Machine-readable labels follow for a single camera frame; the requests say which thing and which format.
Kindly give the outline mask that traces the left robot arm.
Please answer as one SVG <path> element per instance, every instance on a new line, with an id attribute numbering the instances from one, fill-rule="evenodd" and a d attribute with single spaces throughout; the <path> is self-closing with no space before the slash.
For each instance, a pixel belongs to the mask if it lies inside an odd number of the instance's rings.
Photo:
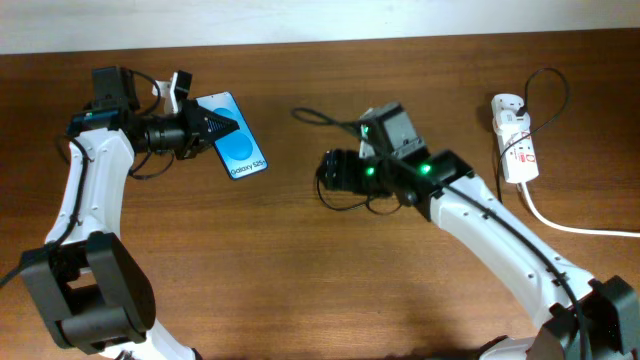
<path id="1" fill-rule="evenodd" d="M 239 125 L 189 98 L 185 71 L 154 81 L 154 105 L 141 109 L 137 74 L 93 70 L 94 98 L 65 132 L 70 169 L 57 219 L 15 272 L 60 348 L 109 359 L 197 359 L 158 321 L 151 283 L 120 239 L 124 187 L 143 177 L 137 154 L 192 159 Z"/>

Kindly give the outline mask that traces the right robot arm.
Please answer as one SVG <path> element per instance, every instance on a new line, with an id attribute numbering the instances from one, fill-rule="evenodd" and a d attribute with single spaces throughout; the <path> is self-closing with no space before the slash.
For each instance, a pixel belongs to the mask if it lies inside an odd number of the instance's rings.
<path id="1" fill-rule="evenodd" d="M 636 359 L 639 299 L 614 276 L 605 282 L 542 241 L 498 202 L 450 150 L 432 154 L 398 103 L 341 122 L 359 151 L 326 153 L 317 176 L 330 190 L 394 195 L 463 243 L 509 289 L 537 334 L 502 336 L 483 359 Z"/>

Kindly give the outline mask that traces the blue Galaxy smartphone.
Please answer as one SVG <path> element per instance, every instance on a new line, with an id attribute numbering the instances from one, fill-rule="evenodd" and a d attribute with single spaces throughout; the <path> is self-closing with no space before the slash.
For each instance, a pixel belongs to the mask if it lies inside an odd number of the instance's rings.
<path id="1" fill-rule="evenodd" d="M 268 168 L 268 162 L 249 124 L 230 92 L 199 97 L 196 101 L 200 106 L 232 119 L 239 125 L 238 130 L 215 142 L 215 149 L 232 180 L 239 180 Z"/>

